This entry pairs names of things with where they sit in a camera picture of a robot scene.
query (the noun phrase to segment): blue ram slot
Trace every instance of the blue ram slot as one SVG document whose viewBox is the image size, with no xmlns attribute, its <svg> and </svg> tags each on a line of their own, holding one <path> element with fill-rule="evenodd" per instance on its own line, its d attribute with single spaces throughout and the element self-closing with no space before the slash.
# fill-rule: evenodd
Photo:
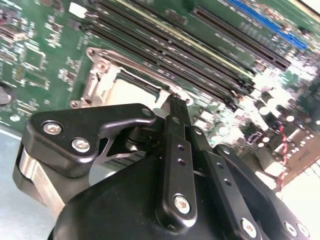
<svg viewBox="0 0 320 240">
<path fill-rule="evenodd" d="M 299 39 L 295 38 L 294 36 L 290 34 L 286 34 L 282 32 L 281 27 L 274 24 L 271 22 L 269 19 L 266 17 L 262 16 L 260 13 L 256 12 L 252 8 L 248 7 L 245 5 L 243 2 L 239 0 L 226 0 L 228 3 L 242 11 L 244 14 L 247 16 L 253 18 L 260 24 L 264 25 L 266 28 L 270 29 L 271 31 L 275 32 L 279 36 L 281 36 L 283 39 L 294 45 L 295 47 L 301 49 L 301 50 L 306 50 L 308 48 L 308 45 L 300 41 Z"/>
</svg>

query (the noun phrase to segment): surface-mount component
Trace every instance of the surface-mount component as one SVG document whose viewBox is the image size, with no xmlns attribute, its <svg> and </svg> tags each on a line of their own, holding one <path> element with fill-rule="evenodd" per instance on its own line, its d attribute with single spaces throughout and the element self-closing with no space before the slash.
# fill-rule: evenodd
<svg viewBox="0 0 320 240">
<path fill-rule="evenodd" d="M 44 65 L 46 55 L 36 49 L 26 47 L 24 53 L 24 64 L 33 69 L 40 70 Z"/>
</svg>

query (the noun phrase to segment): motherboard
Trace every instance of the motherboard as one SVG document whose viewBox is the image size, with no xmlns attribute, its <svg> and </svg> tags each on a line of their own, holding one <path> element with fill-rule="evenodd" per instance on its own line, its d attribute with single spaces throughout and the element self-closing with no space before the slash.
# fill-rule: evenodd
<svg viewBox="0 0 320 240">
<path fill-rule="evenodd" d="M 212 146 L 254 154 L 269 177 L 282 171 L 283 136 L 292 162 L 319 141 L 320 15 L 303 1 L 0 4 L 0 123 L 16 131 L 36 112 L 156 112 L 177 94 Z"/>
</svg>

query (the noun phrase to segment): red wire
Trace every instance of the red wire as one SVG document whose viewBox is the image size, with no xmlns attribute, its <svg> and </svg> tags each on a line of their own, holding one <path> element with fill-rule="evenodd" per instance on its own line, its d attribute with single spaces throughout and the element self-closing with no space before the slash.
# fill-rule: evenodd
<svg viewBox="0 0 320 240">
<path fill-rule="evenodd" d="M 288 162 L 288 159 L 287 159 L 287 150 L 288 150 L 288 144 L 287 144 L 287 136 L 285 135 L 284 133 L 284 127 L 281 126 L 279 128 L 279 131 L 280 133 L 282 134 L 282 143 L 283 143 L 283 151 L 282 151 L 282 155 L 283 155 L 283 162 L 282 162 L 282 165 L 283 165 L 283 171 L 278 179 L 278 184 L 280 186 L 280 193 L 282 192 L 282 190 L 284 189 L 284 179 L 285 179 L 285 173 L 286 173 L 286 169 L 285 169 L 285 166 Z"/>
</svg>

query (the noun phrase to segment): gray metal surface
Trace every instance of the gray metal surface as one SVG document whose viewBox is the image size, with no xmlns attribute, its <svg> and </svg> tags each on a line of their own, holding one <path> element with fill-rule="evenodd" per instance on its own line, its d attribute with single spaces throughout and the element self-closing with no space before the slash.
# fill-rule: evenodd
<svg viewBox="0 0 320 240">
<path fill-rule="evenodd" d="M 46 240 L 55 220 L 49 209 L 17 189 L 12 173 L 20 140 L 18 137 L 3 134 L 3 130 L 1 127 L 0 239 Z"/>
</svg>

